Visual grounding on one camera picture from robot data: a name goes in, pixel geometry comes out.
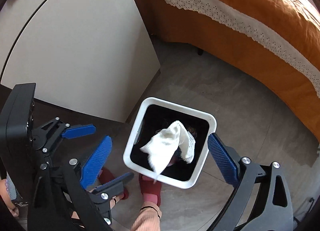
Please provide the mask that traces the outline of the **left hand with bead bracelet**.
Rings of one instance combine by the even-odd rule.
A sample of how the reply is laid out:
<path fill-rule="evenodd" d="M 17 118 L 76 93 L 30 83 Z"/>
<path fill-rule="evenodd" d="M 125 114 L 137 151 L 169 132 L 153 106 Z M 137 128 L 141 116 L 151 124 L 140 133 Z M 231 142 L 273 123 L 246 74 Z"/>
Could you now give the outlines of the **left hand with bead bracelet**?
<path fill-rule="evenodd" d="M 0 193 L 1 197 L 6 204 L 8 210 L 11 212 L 13 217 L 19 217 L 19 209 L 12 203 L 9 193 L 7 191 L 7 179 L 3 179 L 0 182 Z"/>

